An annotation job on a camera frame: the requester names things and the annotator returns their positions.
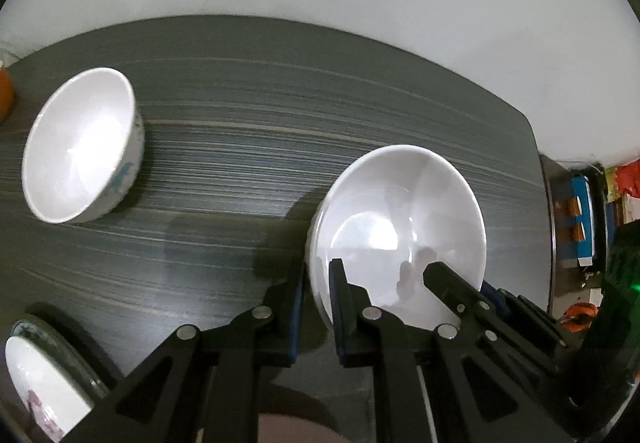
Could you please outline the dark blue patterned plate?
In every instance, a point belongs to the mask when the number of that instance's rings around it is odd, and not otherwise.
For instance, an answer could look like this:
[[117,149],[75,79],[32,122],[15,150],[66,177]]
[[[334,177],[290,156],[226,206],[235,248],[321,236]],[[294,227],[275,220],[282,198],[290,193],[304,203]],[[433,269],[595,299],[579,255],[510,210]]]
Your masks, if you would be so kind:
[[12,336],[26,338],[53,359],[70,376],[75,385],[96,403],[110,392],[99,375],[78,351],[51,325],[37,316],[26,314],[13,324]]

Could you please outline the white plate pink flowers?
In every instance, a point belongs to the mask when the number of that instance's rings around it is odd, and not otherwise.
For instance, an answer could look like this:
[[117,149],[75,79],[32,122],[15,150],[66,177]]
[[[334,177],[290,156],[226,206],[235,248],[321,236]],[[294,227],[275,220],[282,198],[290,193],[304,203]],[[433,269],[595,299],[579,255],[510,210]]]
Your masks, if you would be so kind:
[[21,401],[52,442],[61,442],[93,409],[88,394],[35,342],[9,337],[6,366]]

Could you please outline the white bowl blue pattern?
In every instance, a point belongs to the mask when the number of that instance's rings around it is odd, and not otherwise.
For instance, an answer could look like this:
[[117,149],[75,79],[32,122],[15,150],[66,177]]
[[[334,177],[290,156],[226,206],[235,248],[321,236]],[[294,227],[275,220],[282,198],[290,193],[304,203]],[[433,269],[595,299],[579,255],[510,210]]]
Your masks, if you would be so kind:
[[49,224],[93,221],[125,198],[143,160],[144,125],[129,79],[98,67],[43,105],[23,152],[27,206]]

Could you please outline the dark wooden side cabinet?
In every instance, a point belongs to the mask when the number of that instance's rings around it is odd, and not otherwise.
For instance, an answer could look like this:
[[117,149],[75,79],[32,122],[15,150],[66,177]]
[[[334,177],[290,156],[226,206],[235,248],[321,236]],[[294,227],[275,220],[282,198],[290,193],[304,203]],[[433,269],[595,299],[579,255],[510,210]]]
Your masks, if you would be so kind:
[[[596,296],[608,262],[608,219],[604,170],[599,163],[567,169],[551,158],[540,157],[546,186],[551,226],[551,288],[549,312],[558,319],[575,302]],[[594,258],[591,267],[580,267],[572,236],[574,218],[570,213],[573,197],[570,180],[587,177],[592,199]]]

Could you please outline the blue white box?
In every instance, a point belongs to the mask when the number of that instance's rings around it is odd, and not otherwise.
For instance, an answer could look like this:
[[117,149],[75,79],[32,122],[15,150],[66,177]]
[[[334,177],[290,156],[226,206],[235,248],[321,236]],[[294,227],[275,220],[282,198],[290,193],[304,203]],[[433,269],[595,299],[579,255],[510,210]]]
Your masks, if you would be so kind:
[[580,267],[591,267],[594,258],[593,210],[587,177],[574,176],[570,186],[573,193],[570,213],[575,220],[572,236],[576,244],[577,262]]

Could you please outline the red packaging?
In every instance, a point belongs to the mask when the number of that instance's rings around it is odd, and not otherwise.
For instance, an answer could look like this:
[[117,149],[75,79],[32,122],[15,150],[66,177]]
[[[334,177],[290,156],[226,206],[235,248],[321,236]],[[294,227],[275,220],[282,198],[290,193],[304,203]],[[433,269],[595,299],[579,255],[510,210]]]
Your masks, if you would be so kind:
[[618,195],[640,198],[640,160],[614,169],[614,183]]

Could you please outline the orange lidded cup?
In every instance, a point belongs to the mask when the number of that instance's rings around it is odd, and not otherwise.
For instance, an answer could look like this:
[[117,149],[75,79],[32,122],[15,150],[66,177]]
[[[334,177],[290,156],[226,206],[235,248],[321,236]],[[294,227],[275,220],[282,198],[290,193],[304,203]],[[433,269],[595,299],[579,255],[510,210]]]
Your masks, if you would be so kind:
[[14,104],[14,90],[10,75],[0,62],[0,122],[6,120]]

